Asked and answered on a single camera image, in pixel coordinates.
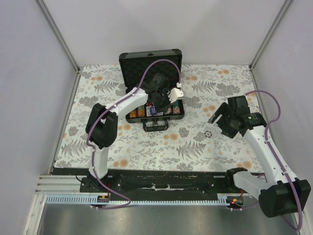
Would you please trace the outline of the small poker chip stack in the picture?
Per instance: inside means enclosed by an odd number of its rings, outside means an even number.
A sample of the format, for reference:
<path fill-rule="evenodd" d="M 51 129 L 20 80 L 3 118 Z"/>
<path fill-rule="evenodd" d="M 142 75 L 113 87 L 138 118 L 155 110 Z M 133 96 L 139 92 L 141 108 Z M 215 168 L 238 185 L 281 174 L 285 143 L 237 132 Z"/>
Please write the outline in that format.
<path fill-rule="evenodd" d="M 211 131 L 206 131 L 206 132 L 205 132 L 205 136 L 206 136 L 207 138 L 212 137 L 212 132 L 211 132 Z"/>

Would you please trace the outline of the blue small blind button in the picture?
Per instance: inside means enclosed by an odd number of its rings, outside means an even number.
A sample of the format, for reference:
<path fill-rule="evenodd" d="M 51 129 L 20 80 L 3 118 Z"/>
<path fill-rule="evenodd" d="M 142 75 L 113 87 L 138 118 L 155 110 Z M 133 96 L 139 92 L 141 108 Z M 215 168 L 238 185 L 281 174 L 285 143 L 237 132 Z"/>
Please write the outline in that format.
<path fill-rule="evenodd" d="M 154 106 L 150 107 L 149 112 L 151 115 L 156 115 L 158 113 L 158 111 L 156 110 L 156 108 Z"/>

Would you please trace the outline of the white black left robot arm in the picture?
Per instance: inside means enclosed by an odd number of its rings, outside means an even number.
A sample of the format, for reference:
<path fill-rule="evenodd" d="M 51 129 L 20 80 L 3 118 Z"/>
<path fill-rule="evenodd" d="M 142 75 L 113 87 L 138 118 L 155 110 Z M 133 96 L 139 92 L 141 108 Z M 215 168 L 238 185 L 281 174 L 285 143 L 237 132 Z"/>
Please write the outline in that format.
<path fill-rule="evenodd" d="M 91 187 L 103 192 L 108 186 L 104 177 L 108 173 L 110 146 L 117 137 L 119 120 L 135 108 L 147 102 L 154 104 L 155 113 L 166 112 L 183 93 L 178 88 L 169 88 L 168 79 L 157 73 L 149 82 L 139 83 L 130 92 L 111 105 L 95 104 L 86 125 L 86 144 L 92 147 L 90 174 Z"/>

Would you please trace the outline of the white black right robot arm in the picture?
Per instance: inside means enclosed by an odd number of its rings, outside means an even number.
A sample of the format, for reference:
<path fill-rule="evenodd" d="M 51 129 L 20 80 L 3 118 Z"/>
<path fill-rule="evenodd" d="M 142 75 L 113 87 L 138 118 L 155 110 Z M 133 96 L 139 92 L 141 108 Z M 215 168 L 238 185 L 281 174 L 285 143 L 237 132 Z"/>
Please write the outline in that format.
<path fill-rule="evenodd" d="M 242 189 L 249 193 L 259 201 L 268 218 L 303 211 L 311 185 L 307 180 L 300 180 L 287 165 L 271 140 L 263 116 L 250 111 L 245 96 L 228 98 L 208 123 L 217 123 L 221 134 L 231 139 L 241 134 L 252 147 L 266 177 L 261 180 L 244 167 L 229 169 L 224 180 L 228 192 Z"/>

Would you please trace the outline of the blue card deck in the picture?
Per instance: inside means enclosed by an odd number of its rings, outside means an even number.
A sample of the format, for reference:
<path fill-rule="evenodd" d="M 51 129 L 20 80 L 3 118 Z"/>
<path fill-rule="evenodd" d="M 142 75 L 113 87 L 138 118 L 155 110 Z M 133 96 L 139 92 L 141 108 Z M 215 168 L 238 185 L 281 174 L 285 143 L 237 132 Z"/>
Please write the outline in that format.
<path fill-rule="evenodd" d="M 155 106 L 147 106 L 146 107 L 146 116 L 152 117 L 152 116 L 162 116 L 163 112 L 158 112 Z"/>

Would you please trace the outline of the black poker set case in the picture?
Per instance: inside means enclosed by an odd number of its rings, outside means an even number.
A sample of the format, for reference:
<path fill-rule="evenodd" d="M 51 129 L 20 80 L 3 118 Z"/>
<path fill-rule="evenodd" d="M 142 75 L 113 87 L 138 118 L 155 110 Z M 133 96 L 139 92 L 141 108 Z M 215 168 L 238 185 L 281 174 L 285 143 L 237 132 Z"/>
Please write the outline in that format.
<path fill-rule="evenodd" d="M 165 76 L 170 82 L 170 90 L 175 88 L 179 82 L 179 72 L 181 72 L 182 52 L 180 49 L 166 49 L 155 51 L 143 51 L 143 52 L 129 52 L 122 53 L 119 56 L 119 63 L 126 86 L 126 92 L 130 92 L 141 81 L 141 78 L 151 63 L 154 61 L 158 63 L 152 65 L 148 70 L 144 81 L 148 82 L 153 79 L 156 73 L 160 73 Z M 126 115 L 126 121 L 128 123 L 143 123 L 145 131 L 158 131 L 166 130 L 168 128 L 168 121 L 172 119 L 182 119 L 185 115 L 184 106 L 182 100 L 179 101 L 180 114 L 174 115 L 173 112 L 170 115 L 162 116 L 146 116 L 146 107 L 154 106 L 153 103 L 147 102 L 144 104 L 145 117 L 130 118 L 130 114 Z"/>

